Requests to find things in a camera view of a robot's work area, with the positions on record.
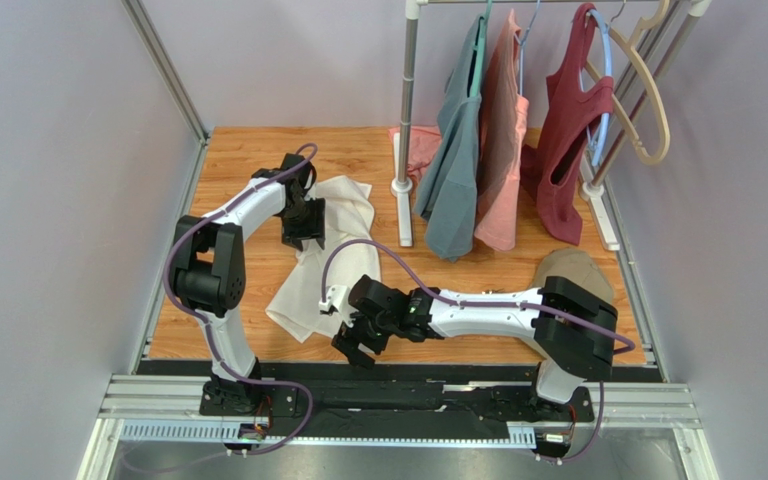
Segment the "white cloth napkin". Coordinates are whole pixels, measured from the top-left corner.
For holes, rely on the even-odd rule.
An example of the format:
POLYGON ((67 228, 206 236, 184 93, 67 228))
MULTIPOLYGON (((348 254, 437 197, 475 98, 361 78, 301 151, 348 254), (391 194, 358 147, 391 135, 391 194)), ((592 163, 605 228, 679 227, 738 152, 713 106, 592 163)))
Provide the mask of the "white cloth napkin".
POLYGON ((370 202, 372 186, 341 175, 317 183, 315 198, 326 201, 325 243, 305 244, 296 255, 296 266, 265 308, 266 315, 296 341, 303 343, 315 334, 331 337, 340 321, 335 315, 319 312, 321 279, 326 284, 352 286, 363 275, 381 278, 380 259, 375 247, 358 244, 330 255, 350 240, 370 240, 376 212, 370 202))

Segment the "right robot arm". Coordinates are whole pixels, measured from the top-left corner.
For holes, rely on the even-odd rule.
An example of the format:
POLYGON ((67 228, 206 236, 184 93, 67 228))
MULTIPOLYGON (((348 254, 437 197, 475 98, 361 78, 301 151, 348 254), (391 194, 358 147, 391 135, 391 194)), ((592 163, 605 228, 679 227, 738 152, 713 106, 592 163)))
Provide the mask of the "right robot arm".
POLYGON ((340 321, 333 347, 363 368, 374 366, 392 337, 518 339, 543 357, 533 396, 555 404, 569 402, 587 381, 610 380, 621 340, 616 309, 561 276, 525 291, 466 294, 423 286, 405 293, 364 275, 352 287, 325 289, 319 310, 340 321))

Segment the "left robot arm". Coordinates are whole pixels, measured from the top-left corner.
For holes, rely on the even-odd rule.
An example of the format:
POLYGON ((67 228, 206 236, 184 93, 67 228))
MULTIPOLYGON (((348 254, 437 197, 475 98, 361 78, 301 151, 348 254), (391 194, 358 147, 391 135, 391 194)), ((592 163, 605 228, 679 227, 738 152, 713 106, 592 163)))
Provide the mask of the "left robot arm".
POLYGON ((211 356, 201 411, 253 415, 276 384, 261 377, 241 321, 246 288, 245 243, 268 219, 281 221, 281 242, 298 251, 325 244, 325 202, 310 196, 316 148, 303 145, 281 165, 259 169, 245 188, 213 212, 182 216, 163 269, 169 300, 198 322, 211 356))

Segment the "pink cloth on table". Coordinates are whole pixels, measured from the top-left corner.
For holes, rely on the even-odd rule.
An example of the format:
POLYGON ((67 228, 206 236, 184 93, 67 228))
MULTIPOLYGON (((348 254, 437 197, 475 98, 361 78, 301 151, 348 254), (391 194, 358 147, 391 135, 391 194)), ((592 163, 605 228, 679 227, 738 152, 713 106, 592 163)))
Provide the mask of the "pink cloth on table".
MULTIPOLYGON (((400 127, 389 128, 387 133, 392 145, 394 170, 400 165, 400 127)), ((407 176, 417 186, 427 171, 441 145, 441 135, 435 126, 411 127, 408 152, 407 176)))

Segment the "grey-blue hanging shirt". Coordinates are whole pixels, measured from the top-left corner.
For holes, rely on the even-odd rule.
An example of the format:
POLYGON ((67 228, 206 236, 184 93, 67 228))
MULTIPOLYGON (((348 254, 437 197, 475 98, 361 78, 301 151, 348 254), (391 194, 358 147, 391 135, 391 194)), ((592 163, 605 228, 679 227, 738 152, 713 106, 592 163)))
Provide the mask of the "grey-blue hanging shirt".
POLYGON ((437 115, 441 145, 422 176, 413 207, 426 222, 427 247, 452 262, 472 250, 476 221, 482 94, 468 95, 476 27, 475 19, 447 79, 437 115))

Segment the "tan baseball cap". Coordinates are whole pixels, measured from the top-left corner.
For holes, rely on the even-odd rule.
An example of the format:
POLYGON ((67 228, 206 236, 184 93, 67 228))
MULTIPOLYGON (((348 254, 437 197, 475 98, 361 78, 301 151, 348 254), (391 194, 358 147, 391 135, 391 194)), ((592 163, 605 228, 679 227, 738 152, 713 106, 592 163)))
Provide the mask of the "tan baseball cap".
POLYGON ((564 277, 607 303, 613 303, 615 291, 606 274, 585 251, 574 247, 557 249, 537 265, 531 288, 542 288, 550 276, 564 277))

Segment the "salmon pink hanging shirt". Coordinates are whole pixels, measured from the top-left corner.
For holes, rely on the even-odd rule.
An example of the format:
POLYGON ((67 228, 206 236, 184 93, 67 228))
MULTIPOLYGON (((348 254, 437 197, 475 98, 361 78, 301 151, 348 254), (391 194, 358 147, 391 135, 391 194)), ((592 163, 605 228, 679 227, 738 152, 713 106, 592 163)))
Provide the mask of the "salmon pink hanging shirt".
POLYGON ((480 159, 474 237, 497 251, 516 244, 521 150, 529 101, 520 94, 522 28, 511 10, 501 27, 482 87, 480 159))

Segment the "teal hanger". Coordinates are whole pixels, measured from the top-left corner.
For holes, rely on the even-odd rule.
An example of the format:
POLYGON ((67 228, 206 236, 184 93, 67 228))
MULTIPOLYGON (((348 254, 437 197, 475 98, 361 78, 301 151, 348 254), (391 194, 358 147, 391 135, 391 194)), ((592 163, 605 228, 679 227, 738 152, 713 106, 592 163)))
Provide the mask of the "teal hanger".
POLYGON ((487 45, 488 20, 493 9, 493 0, 485 2, 485 10, 476 18, 476 35, 473 41, 473 60, 468 82, 470 98, 478 97, 481 92, 484 60, 487 45))

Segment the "dark red tank top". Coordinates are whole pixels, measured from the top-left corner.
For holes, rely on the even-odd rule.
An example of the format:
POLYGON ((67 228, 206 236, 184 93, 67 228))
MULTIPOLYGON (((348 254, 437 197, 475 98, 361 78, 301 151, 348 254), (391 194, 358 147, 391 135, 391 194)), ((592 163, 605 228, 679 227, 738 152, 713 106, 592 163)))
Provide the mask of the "dark red tank top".
POLYGON ((538 145, 521 150, 520 184, 534 201, 539 220, 553 238, 580 244, 583 220, 574 205, 582 156, 589 140, 595 151, 605 144, 614 92, 611 46, 604 47, 604 69, 590 88, 580 81, 595 36, 608 37, 607 24, 592 3, 576 10, 565 55, 546 78, 548 111, 538 145))

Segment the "beige wooden hanger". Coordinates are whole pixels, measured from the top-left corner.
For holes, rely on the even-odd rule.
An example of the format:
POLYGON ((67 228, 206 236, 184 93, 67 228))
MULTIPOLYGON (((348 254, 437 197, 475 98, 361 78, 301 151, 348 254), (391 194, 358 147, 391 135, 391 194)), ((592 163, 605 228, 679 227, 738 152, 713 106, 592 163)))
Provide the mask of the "beige wooden hanger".
POLYGON ((599 172, 608 172, 624 141, 630 144, 638 160, 644 165, 657 165, 667 156, 671 145, 671 132, 664 102, 657 85, 656 75, 651 71, 646 59, 640 53, 639 45, 646 32, 650 32, 663 24, 668 16, 670 4, 670 1, 659 1, 654 13, 650 16, 640 17, 629 35, 618 30, 611 21, 606 22, 610 41, 627 59, 635 78, 643 86, 643 94, 640 96, 641 106, 633 106, 630 110, 622 105, 622 101, 616 93, 612 94, 613 109, 611 113, 620 126, 620 132, 607 153, 600 158, 599 172), (650 107, 657 127, 658 143, 652 150, 647 148, 637 128, 638 117, 645 105, 650 107))

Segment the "metal clothes rack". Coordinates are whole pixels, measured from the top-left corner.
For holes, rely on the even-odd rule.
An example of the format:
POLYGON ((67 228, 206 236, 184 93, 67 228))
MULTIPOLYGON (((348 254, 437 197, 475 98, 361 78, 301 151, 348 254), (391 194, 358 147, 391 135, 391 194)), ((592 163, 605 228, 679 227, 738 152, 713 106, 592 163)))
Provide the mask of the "metal clothes rack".
MULTIPOLYGON (((646 32, 639 45, 640 53, 646 59, 651 71, 656 75, 657 85, 658 81, 670 69, 690 33, 711 5, 709 1, 670 2, 670 10, 663 24, 650 32, 646 32)), ((407 1, 404 10, 406 26, 400 114, 400 165, 395 168, 391 182, 391 192, 396 199, 399 244, 403 247, 411 247, 414 243, 409 200, 412 182, 407 176, 406 167, 412 127, 418 28, 421 9, 428 4, 427 1, 407 1)), ((641 106, 640 96, 643 94, 643 86, 635 78, 629 65, 621 75, 620 84, 615 93, 626 109, 630 110, 633 106, 641 106)), ((647 148, 652 150, 658 143, 657 127, 651 109, 647 105, 644 106, 638 117, 637 128, 647 148)), ((597 152, 599 158, 606 153, 597 152)), ((580 177, 583 181, 580 196, 589 204, 603 247, 613 252, 621 251, 623 242, 620 238, 620 224, 616 219, 612 201, 605 192, 604 184, 617 156, 607 173, 598 171, 599 164, 580 167, 580 177)))

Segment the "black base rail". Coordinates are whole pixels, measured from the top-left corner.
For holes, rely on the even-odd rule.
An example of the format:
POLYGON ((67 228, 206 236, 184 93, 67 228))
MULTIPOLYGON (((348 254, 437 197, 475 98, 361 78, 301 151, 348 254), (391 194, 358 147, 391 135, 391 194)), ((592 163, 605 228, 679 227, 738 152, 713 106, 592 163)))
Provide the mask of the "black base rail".
POLYGON ((148 360, 135 377, 168 398, 188 398, 194 428, 170 427, 185 439, 213 438, 233 448, 294 436, 300 443, 499 443, 517 425, 579 426, 595 421, 595 386, 553 406, 538 399, 535 365, 263 362, 261 386, 212 373, 205 360, 148 360))

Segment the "aluminium frame post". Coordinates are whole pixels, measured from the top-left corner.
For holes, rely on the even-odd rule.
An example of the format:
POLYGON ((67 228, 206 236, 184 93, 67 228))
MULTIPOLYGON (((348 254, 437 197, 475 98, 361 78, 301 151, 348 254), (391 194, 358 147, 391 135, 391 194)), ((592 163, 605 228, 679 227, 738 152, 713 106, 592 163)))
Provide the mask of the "aluminium frame post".
POLYGON ((165 48, 146 5, 141 0, 122 0, 121 4, 127 11, 135 30, 139 34, 189 129, 198 143, 205 146, 210 139, 210 130, 199 115, 182 78, 165 48))

